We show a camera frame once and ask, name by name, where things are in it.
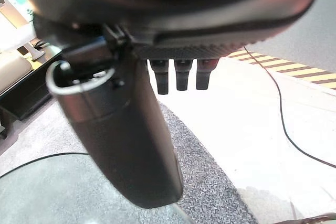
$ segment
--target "gray carpet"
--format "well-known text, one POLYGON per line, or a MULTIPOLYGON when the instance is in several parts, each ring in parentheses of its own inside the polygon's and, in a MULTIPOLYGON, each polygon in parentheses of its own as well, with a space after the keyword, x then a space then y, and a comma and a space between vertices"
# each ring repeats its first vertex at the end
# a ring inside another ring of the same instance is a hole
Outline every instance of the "gray carpet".
MULTIPOLYGON (((161 106, 177 149, 184 179, 179 205, 196 223, 257 223, 238 191, 195 135, 161 106)), ((85 152, 57 103, 47 104, 23 124, 14 125, 0 156, 0 175, 32 159, 62 152, 85 152)))

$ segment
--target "white stand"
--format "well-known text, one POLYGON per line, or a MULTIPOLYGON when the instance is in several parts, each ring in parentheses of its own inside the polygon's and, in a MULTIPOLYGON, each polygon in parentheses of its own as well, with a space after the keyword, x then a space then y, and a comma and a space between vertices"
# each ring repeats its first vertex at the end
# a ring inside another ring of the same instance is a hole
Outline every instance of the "white stand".
POLYGON ((33 25, 28 24, 15 29, 14 31, 2 35, 0 40, 0 52, 13 51, 24 46, 31 53, 32 60, 37 60, 45 54, 43 51, 36 50, 29 42, 36 38, 33 25))

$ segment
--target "glass table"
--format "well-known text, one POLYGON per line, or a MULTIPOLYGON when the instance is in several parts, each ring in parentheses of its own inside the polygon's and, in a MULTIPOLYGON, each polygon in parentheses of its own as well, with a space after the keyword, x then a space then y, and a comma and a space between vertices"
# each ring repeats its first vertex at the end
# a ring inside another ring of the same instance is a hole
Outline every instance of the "glass table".
POLYGON ((125 199, 89 155, 60 154, 0 177, 1 224, 194 223, 176 204, 142 209, 125 199))

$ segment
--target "hazard tape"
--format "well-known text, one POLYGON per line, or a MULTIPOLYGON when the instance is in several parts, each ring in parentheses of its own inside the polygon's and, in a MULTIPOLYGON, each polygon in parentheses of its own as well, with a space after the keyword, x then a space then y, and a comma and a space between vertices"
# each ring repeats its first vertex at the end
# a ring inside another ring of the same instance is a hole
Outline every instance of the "hazard tape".
MULTIPOLYGON (((289 60, 258 54, 256 52, 252 52, 251 54, 268 70, 283 73, 288 76, 336 90, 336 73, 328 72, 319 68, 312 68, 289 60)), ((257 62, 245 50, 233 52, 227 57, 252 65, 257 64, 257 62)))

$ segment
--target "black plastic housing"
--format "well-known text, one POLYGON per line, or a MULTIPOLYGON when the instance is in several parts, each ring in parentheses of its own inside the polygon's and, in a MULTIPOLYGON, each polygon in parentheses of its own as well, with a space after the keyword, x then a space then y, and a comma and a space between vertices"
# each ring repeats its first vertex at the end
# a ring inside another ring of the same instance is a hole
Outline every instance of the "black plastic housing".
POLYGON ((178 201, 182 175, 145 61, 124 61, 74 85, 62 64, 48 70, 48 88, 116 189, 143 208, 178 201))

